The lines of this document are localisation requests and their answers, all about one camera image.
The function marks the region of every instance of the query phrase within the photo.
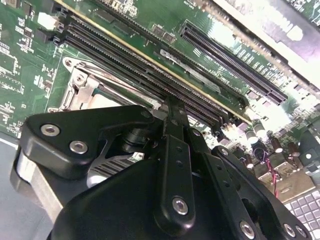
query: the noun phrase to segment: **surface-mount component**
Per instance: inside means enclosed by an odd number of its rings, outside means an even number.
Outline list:
[[[6,4],[17,9],[20,7],[21,0],[5,0]]]
[[[31,11],[32,11],[32,5],[29,4],[28,2],[23,2],[22,3],[22,10],[23,12],[27,15],[27,16],[30,16],[31,14]]]

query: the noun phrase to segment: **red wire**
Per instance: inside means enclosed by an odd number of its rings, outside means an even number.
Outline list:
[[[278,198],[276,171],[275,171],[274,168],[272,167],[269,158],[266,158],[265,161],[266,161],[266,165],[267,165],[269,171],[271,172],[271,176],[272,176],[272,183],[273,183],[273,185],[274,185],[273,194],[275,195],[276,198]]]

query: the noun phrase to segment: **motherboard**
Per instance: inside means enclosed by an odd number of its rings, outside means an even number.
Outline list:
[[[283,2],[319,33],[318,0]],[[232,150],[292,199],[315,187],[298,146],[320,117],[320,90],[236,22],[209,0],[1,0],[0,131],[19,138],[44,112],[152,112],[175,96],[210,149]],[[288,195],[297,179],[305,186]]]

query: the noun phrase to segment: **wire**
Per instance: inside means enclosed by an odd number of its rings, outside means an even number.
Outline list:
[[[259,159],[259,158],[256,156],[256,151],[257,151],[258,149],[260,149],[260,150],[263,151],[262,162],[263,162],[263,163],[266,163],[266,166],[268,167],[268,170],[269,170],[269,172],[271,173],[272,184],[273,184],[273,186],[274,186],[273,194],[275,195],[276,198],[278,198],[279,193],[278,193],[278,190],[277,190],[277,176],[279,176],[280,174],[279,174],[278,171],[274,170],[274,168],[272,167],[271,162],[270,162],[270,159],[269,159],[269,157],[268,157],[268,153],[267,153],[264,149],[262,149],[262,148],[260,148],[260,147],[257,147],[257,148],[253,151],[253,155],[254,155],[257,159]]]

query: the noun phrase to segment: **black connector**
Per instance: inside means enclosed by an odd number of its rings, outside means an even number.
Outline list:
[[[257,93],[265,96],[272,103],[280,105],[288,99],[287,95],[264,76],[253,70],[189,22],[186,22],[182,28],[180,36],[195,48],[210,56],[214,61],[246,83],[249,87],[253,88]]]

